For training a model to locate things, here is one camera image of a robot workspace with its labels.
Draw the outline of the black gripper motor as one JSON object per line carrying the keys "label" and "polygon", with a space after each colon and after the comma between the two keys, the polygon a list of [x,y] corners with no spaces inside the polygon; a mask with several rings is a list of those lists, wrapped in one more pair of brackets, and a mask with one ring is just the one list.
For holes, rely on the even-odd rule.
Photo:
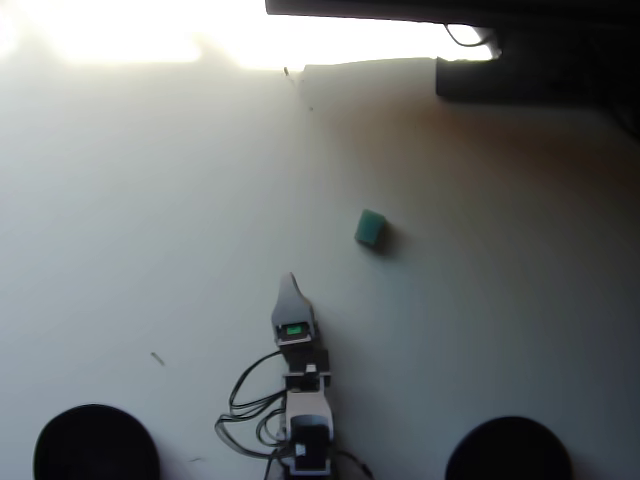
{"label": "black gripper motor", "polygon": [[284,274],[280,279],[271,321],[278,348],[310,344],[319,340],[313,305],[301,294],[291,272]]}

